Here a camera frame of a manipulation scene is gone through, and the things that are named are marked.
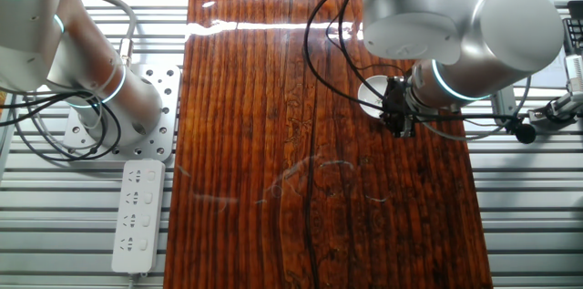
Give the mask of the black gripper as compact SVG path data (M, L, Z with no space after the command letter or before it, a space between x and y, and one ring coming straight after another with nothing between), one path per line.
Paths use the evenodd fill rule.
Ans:
M392 133L400 138L413 138L415 136L414 117L409 115L411 110L406 102L406 84L403 77L389 77L382 98L382 112L380 120ZM393 114L404 114L399 122L399 117Z

